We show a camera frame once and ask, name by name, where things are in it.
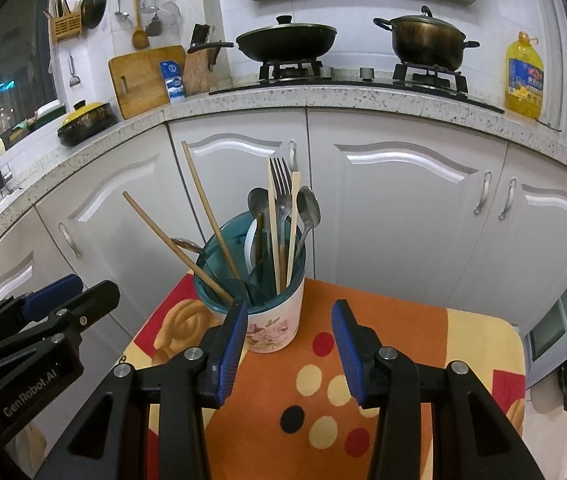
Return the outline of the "dark brown chopstick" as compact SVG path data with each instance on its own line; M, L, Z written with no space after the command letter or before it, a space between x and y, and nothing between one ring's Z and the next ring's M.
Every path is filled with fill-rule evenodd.
M189 270L192 270L192 272L194 272L195 276L198 276L198 278L200 278L200 280L203 281L204 284L208 285L210 289L212 289L213 292L215 292L215 294L218 295L218 297L220 297L221 300L223 300L226 306L230 306L233 303L234 301L233 296L230 295L228 292L226 292L226 290L220 284L218 284L218 282L215 281L214 278L211 278L210 275L206 274L206 272L204 272L201 268L199 268L196 265L195 261L192 261L192 259L190 259L184 253L184 250L178 247L165 234L165 232L160 228L160 226L158 226L157 223L150 218L149 214L147 214L146 211L144 211L142 207L140 207L137 204L136 200L134 200L134 198L130 195L130 193L124 191L122 193L122 196L124 200L127 201L128 205L130 205L134 209L136 214L138 214L139 217L142 218L142 221L145 222L147 226L149 226L151 231L154 232L154 234L156 234L157 237L159 237L160 240L162 240L162 242L172 250L173 254L177 255L177 258L180 259L180 261L184 263L184 265L187 266Z

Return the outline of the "steel spoon oval bowl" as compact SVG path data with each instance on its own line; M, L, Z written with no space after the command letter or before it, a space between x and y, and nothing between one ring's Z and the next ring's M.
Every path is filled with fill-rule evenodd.
M187 252L193 252L198 255L203 253L203 248L192 240L186 240L186 238L172 238L172 242L177 247L187 250Z

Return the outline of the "brown wooden chopstick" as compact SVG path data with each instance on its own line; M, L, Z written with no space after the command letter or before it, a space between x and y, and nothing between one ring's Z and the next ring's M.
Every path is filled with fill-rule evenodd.
M218 222L216 221L215 214L214 214L213 209L212 209L210 202L208 200L208 196L206 196L206 191L204 191L204 188L203 188L203 185L201 183L195 162L192 159L192 154L190 154L190 150L188 148L188 144L187 144L186 141L182 142L182 149L183 149L183 152L184 152L184 156L185 156L190 174L192 175L192 181L194 181L194 183L195 183L196 191L197 191L198 196L200 198L200 202L201 202L201 205L203 207L204 213L206 214L206 218L208 218L210 226L213 230L213 234L218 239L218 245L220 245L220 247L221 247L221 250L222 250L223 255L226 259L226 262L229 266L229 269L233 273L233 277L236 278L236 280L240 280L241 275L239 273L238 266L236 265L232 254L230 253L230 250L229 250L228 245L226 243L226 240L223 236L223 233L220 229L220 226L218 225Z

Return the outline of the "dark steel spoon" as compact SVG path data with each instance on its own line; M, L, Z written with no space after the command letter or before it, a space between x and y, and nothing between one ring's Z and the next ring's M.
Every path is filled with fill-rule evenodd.
M256 219L256 234L254 234L253 245L256 251L256 264L259 264L264 256L264 226L265 214L268 207L268 193L265 188L252 188L248 194L248 207L254 219Z

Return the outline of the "steel spoon round bowl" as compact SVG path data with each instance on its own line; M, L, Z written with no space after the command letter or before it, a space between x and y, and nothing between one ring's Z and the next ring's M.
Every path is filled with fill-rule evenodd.
M297 213L303 223L302 235L295 248L294 257L299 257L305 246L308 233L317 228L321 220L321 212L315 193L306 185L297 193Z

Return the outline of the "light wooden chopstick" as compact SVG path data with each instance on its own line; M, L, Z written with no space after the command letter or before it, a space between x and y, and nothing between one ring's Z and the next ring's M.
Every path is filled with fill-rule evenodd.
M293 171L291 188L292 210L290 214L290 237L287 260L287 275L285 276L287 278L287 281L285 282L287 286L291 284L294 268L295 245L297 245L297 215L299 214L299 208L297 208L297 194L299 194L301 182L302 174L300 173L300 171Z

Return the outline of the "pale wooden chopstick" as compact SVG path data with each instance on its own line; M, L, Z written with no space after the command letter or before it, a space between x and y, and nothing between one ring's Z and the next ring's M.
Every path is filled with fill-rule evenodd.
M280 284L280 262L279 262L277 217L276 217L277 193L275 186L275 177L273 174L272 158L269 158L267 162L267 178L268 178L268 215L270 216L270 245L272 245L276 295L278 296L282 292L282 284Z

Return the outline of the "steel fork wooden handle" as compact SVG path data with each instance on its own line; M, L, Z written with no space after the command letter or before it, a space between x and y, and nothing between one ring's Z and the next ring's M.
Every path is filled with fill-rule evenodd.
M280 294L285 289L285 278L282 276L282 251L280 248L285 245L285 235L280 231L285 227L285 219L291 212L291 191L292 178L290 169L282 157L273 157L270 159L270 174L273 177L275 188L275 221L276 226L272 229L272 235L276 238L274 241L273 255L275 257L275 278L277 292Z

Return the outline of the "white cabinet door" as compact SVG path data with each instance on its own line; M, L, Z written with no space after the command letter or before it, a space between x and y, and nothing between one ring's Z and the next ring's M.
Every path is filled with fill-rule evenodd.
M296 164L302 183L311 186L306 112L247 110L174 120L169 123L187 191L203 237L213 234L189 171L183 143L189 148L206 197L220 226L247 211L252 188L266 188L266 159L282 157Z
M201 243L168 128L153 128L101 155L48 193L35 208L87 286L118 284L113 318L135 335L187 271L125 200L170 237Z
M449 308L527 334L567 288L567 168L512 145Z
M484 226L507 145L391 114L311 110L322 281L442 306Z

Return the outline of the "orange yellow patterned mat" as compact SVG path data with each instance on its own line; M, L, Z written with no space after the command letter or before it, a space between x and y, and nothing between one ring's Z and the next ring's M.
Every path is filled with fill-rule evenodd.
M215 479L514 479L525 366L501 318L305 278L297 336L203 411Z

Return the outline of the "yellow lidded black pot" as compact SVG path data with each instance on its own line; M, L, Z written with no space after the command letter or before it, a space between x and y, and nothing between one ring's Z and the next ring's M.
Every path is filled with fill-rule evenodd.
M117 121L109 103L87 104L80 101L74 104L74 111L64 118L58 128L58 139L66 148L73 148L115 125Z

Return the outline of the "wooden cutting board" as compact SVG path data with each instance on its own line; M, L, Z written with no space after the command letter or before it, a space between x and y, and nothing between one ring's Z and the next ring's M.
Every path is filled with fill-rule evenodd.
M110 58L109 72L122 117L130 119L168 104L160 63L172 61L183 68L185 60L186 52L179 44Z

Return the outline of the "blue white salt bag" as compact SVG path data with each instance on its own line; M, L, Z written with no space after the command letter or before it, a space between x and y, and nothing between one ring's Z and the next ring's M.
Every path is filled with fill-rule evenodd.
M175 61L162 61L160 63L160 70L169 101L175 103L181 99L185 99L186 93L180 64Z

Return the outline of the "wooden chopstick rack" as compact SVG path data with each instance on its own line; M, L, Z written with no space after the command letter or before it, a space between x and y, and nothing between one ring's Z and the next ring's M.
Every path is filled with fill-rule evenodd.
M43 11L48 21L49 39L52 44L72 39L82 34L82 14L76 4L70 8L66 0L50 0L48 10Z

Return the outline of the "hanging black frying pan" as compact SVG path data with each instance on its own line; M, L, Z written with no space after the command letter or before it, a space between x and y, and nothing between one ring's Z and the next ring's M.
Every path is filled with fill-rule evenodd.
M95 29L106 12L107 0L82 0L81 21L87 29Z

